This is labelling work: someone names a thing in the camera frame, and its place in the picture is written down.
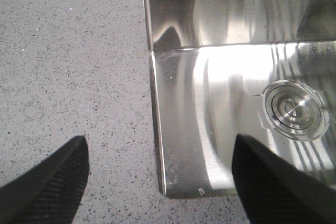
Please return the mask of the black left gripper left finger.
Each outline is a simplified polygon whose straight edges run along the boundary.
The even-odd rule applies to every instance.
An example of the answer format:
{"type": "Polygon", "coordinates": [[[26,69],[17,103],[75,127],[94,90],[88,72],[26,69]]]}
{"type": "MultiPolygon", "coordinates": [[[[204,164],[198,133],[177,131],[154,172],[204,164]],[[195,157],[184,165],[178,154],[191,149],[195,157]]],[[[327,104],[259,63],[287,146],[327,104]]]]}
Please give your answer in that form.
{"type": "Polygon", "coordinates": [[[72,223],[88,177],[88,144],[75,136],[1,187],[1,223],[72,223]]]}

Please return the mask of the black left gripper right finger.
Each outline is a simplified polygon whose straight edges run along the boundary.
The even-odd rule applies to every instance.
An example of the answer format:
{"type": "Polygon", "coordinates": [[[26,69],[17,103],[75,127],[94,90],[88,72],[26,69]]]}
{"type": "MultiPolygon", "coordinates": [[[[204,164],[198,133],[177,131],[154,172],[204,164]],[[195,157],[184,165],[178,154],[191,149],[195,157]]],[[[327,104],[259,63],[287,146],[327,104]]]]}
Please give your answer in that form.
{"type": "Polygon", "coordinates": [[[335,190],[252,136],[236,136],[233,179],[250,223],[335,223],[335,190]]]}

